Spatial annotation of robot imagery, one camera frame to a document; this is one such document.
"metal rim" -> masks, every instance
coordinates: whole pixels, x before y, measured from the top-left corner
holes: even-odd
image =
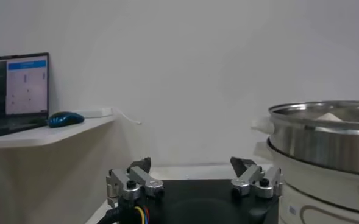
[[[298,108],[298,107],[321,107],[329,105],[331,107],[341,107],[341,106],[356,106],[359,107],[359,101],[313,101],[313,102],[298,102],[298,103],[286,103],[281,105],[276,105],[269,108],[269,112],[272,117],[294,123],[300,123],[306,125],[307,127],[326,127],[326,128],[335,128],[335,131],[340,129],[356,129],[359,130],[359,122],[352,121],[325,121],[325,120],[315,120],[309,118],[301,117],[292,117],[284,114],[280,114],[277,111],[287,108]]]
[[[283,156],[286,156],[286,157],[289,157],[289,158],[291,158],[291,159],[293,159],[293,160],[296,160],[296,161],[298,161],[298,162],[306,163],[306,164],[309,164],[309,165],[311,165],[311,166],[316,166],[316,167],[320,167],[320,168],[324,168],[324,169],[328,169],[328,170],[334,170],[334,171],[338,171],[338,172],[344,172],[344,173],[350,173],[350,174],[354,174],[354,175],[359,175],[358,172],[348,171],[348,170],[342,170],[342,169],[337,169],[337,168],[329,167],[329,166],[324,165],[324,164],[319,164],[319,163],[314,163],[314,162],[312,162],[312,161],[306,161],[306,160],[302,160],[302,159],[297,159],[296,157],[294,157],[294,156],[292,156],[292,155],[290,155],[290,154],[287,154],[286,152],[283,152],[283,151],[277,149],[277,148],[271,143],[270,138],[267,138],[267,146],[268,146],[271,150],[273,150],[273,151],[275,151],[275,152],[277,152],[277,153],[279,153],[279,154],[281,154],[281,155],[283,155]]]

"pot handle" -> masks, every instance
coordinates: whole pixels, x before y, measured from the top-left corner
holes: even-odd
[[[274,134],[274,124],[270,121],[270,117],[262,117],[257,120],[253,120],[251,123],[251,129],[260,131],[267,135]]]

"screw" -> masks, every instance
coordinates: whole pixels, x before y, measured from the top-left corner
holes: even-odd
[[[262,180],[259,181],[259,185],[261,187],[267,187],[267,186],[269,186],[269,183],[270,183],[269,180],[267,180],[265,178],[263,178]]]
[[[128,182],[126,182],[126,188],[135,189],[136,188],[136,182],[134,182],[133,180],[129,180]]]

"stainless steel pot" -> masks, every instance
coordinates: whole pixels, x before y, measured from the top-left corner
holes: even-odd
[[[269,112],[272,149],[299,161],[359,174],[359,101],[291,103]],[[326,113],[342,121],[318,119]]]

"colored wires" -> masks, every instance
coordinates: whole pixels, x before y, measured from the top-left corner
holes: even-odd
[[[148,208],[144,205],[143,206],[144,208],[144,213],[145,213],[145,216],[146,216],[146,224],[149,223],[149,211],[148,211]]]
[[[141,215],[141,224],[147,224],[145,222],[145,215],[144,215],[144,211],[139,207],[139,206],[136,206],[135,209],[140,213]]]

